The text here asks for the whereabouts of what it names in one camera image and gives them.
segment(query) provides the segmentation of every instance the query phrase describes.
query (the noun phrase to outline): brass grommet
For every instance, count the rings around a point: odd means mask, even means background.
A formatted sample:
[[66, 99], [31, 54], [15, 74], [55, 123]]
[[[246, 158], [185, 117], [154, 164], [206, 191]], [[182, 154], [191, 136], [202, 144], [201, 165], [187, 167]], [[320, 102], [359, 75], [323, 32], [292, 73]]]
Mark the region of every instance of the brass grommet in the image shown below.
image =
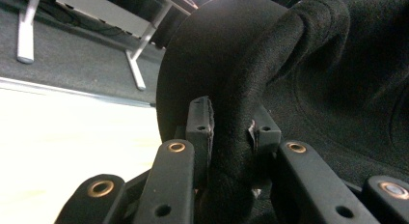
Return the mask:
[[381, 182], [379, 187], [382, 188], [385, 192], [387, 192], [390, 196], [395, 197], [397, 199], [402, 200], [409, 200], [409, 192], [404, 187], [400, 186], [399, 184], [392, 183], [392, 182]]
[[180, 153], [182, 152], [186, 146], [182, 143], [173, 143], [168, 146], [168, 150], [172, 153]]
[[303, 154], [307, 148], [298, 143], [287, 143], [286, 146], [291, 149], [293, 152], [298, 154]]
[[111, 181], [96, 181], [88, 186], [88, 196], [90, 197], [103, 197], [110, 193], [114, 189], [114, 183]]

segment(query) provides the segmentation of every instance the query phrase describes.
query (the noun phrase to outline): black cloth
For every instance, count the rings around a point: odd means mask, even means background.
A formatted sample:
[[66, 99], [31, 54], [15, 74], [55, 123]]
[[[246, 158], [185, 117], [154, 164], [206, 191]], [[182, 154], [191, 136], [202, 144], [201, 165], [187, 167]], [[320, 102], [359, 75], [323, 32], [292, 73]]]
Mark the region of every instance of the black cloth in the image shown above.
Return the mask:
[[[193, 0], [195, 4], [200, 7], [202, 4], [210, 0]], [[150, 42], [154, 42], [157, 47], [167, 47], [169, 41], [174, 36], [180, 24], [185, 20], [187, 14], [182, 13], [175, 7], [172, 7], [160, 22], [159, 27], [153, 34]]]
[[197, 221], [250, 221], [247, 129], [262, 103], [285, 139], [312, 145], [342, 179], [409, 182], [409, 0], [214, 0], [181, 25], [162, 62], [163, 141], [209, 96], [215, 133]]

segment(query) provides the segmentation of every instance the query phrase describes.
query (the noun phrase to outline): gray carpet floor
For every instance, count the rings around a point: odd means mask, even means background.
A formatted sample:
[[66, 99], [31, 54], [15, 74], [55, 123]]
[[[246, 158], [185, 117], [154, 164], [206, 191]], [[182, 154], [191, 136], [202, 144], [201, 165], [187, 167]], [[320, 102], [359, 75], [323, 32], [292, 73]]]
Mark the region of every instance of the gray carpet floor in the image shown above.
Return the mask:
[[17, 62], [18, 9], [23, 6], [23, 0], [0, 0], [0, 77], [155, 103], [165, 50], [149, 44], [138, 59], [147, 85], [141, 92], [124, 54], [125, 48], [135, 46], [138, 39], [127, 34], [104, 37], [38, 13], [34, 23], [35, 62]]

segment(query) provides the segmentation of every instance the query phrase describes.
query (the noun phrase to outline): white floor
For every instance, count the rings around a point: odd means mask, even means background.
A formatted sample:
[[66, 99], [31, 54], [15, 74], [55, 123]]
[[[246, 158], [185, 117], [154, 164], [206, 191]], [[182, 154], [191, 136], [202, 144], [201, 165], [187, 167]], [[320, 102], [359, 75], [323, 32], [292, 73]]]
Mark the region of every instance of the white floor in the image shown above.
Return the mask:
[[0, 223], [53, 223], [81, 182], [127, 182], [161, 143], [153, 108], [3, 89], [0, 101]]

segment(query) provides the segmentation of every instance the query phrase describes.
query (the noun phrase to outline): black fleece cloth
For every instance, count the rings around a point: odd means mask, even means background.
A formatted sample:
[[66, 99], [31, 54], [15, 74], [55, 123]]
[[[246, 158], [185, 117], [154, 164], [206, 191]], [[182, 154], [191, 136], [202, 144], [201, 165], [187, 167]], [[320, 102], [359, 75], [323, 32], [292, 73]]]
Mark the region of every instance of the black fleece cloth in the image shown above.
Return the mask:
[[409, 182], [409, 0], [214, 0], [181, 25], [162, 62], [162, 140], [210, 96], [215, 134], [197, 221], [247, 222], [247, 129], [262, 103], [285, 139], [312, 145], [340, 178]]

